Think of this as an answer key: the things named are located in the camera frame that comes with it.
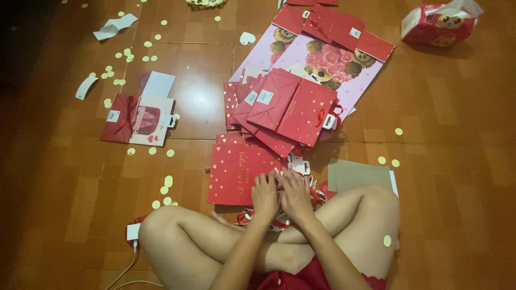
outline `white card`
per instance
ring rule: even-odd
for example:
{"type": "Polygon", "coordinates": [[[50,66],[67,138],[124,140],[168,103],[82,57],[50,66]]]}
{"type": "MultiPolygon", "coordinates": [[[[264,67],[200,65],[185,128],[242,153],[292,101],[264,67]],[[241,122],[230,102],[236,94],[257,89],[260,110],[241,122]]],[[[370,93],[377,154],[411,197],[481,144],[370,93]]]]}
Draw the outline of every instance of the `white card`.
{"type": "Polygon", "coordinates": [[[106,122],[118,122],[118,116],[120,116],[120,111],[114,111],[114,110],[111,110],[109,111],[109,114],[107,115],[107,120],[106,122]]]}
{"type": "Polygon", "coordinates": [[[129,224],[127,226],[127,240],[133,240],[138,238],[138,231],[140,230],[141,223],[129,224]]]}
{"type": "Polygon", "coordinates": [[[251,91],[244,101],[246,101],[249,105],[252,106],[254,104],[254,101],[256,101],[257,96],[258,94],[255,91],[251,91]]]}
{"type": "Polygon", "coordinates": [[[272,99],[273,95],[274,95],[274,93],[272,93],[272,92],[262,90],[260,92],[260,95],[258,96],[258,99],[256,99],[256,100],[262,104],[268,105],[270,100],[272,99]]]}
{"type": "Polygon", "coordinates": [[[151,96],[154,98],[167,98],[172,85],[174,84],[175,75],[160,72],[151,72],[149,80],[143,89],[141,96],[151,96]]]}

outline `gold confetti dot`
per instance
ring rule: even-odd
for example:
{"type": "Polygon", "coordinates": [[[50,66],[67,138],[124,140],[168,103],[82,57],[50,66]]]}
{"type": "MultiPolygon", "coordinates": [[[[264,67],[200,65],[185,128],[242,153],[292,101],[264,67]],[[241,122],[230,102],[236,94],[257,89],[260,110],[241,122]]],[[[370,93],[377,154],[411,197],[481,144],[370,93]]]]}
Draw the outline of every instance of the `gold confetti dot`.
{"type": "Polygon", "coordinates": [[[111,99],[105,99],[104,100],[104,108],[111,108],[111,99]]]}
{"type": "Polygon", "coordinates": [[[391,245],[391,237],[389,235],[386,235],[383,237],[383,244],[388,247],[391,245]]]}
{"type": "Polygon", "coordinates": [[[159,207],[161,206],[161,203],[159,202],[159,200],[155,200],[152,202],[152,208],[153,209],[158,209],[159,207]]]}
{"type": "Polygon", "coordinates": [[[165,177],[165,183],[164,183],[164,185],[165,185],[166,187],[170,187],[170,186],[172,186],[172,184],[174,184],[174,178],[173,178],[172,176],[170,176],[170,175],[167,175],[167,176],[165,177]]]}

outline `knee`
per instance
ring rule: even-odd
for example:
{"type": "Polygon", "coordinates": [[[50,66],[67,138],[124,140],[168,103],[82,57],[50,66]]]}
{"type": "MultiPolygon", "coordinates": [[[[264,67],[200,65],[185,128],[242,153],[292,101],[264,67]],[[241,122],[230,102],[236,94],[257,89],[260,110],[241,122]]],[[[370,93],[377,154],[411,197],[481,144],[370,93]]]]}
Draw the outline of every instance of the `knee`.
{"type": "Polygon", "coordinates": [[[177,223],[181,209],[179,206],[162,206],[151,212],[140,226],[138,239],[145,244],[155,237],[162,236],[168,225],[177,223]]]}

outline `heart-shaped tag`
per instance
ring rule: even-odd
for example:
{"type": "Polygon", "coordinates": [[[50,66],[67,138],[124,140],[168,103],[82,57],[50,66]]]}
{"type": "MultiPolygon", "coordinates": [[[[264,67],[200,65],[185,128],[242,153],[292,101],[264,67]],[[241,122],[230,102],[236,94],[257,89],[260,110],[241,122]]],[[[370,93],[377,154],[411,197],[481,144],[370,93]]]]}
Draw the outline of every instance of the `heart-shaped tag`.
{"type": "Polygon", "coordinates": [[[243,45],[247,45],[250,43],[254,43],[256,41],[256,37],[249,32],[243,32],[240,36],[240,43],[243,45]]]}

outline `wooden floor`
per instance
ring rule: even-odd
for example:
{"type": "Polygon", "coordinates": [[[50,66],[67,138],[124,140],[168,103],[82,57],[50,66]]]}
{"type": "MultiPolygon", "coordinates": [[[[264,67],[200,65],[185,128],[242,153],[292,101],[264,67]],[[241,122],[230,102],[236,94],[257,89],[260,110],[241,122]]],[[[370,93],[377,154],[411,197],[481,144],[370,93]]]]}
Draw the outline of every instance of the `wooden floor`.
{"type": "MultiPolygon", "coordinates": [[[[341,0],[338,7],[397,47],[357,111],[307,159],[320,181],[331,157],[399,160],[401,248],[390,289],[516,289],[516,4],[478,2],[486,13],[453,50],[400,41],[401,20],[419,0],[341,0]]],[[[240,34],[258,39],[276,8],[276,0],[228,0],[203,11],[184,0],[55,0],[41,25],[28,19],[10,31],[3,23],[17,45],[11,60],[36,45],[29,36],[41,42],[20,89],[3,91],[0,101],[0,288],[104,289],[133,258],[125,226],[163,200],[167,175],[174,184],[166,196],[204,214],[213,209],[204,168],[215,134],[225,132],[222,83],[252,48],[240,34]],[[92,32],[119,11],[139,20],[99,43],[92,32]],[[115,58],[129,47],[133,62],[115,58]],[[143,62],[145,55],[158,60],[143,62]],[[88,74],[100,76],[106,66],[115,76],[100,79],[84,101],[74,98],[88,74]],[[165,147],[150,155],[149,147],[100,142],[109,111],[103,101],[141,93],[139,76],[153,70],[176,76],[181,119],[165,147]],[[113,85],[115,78],[126,84],[113,85]],[[136,154],[128,156],[129,147],[136,154]]],[[[122,281],[137,279],[157,281],[144,255],[122,281]]]]}

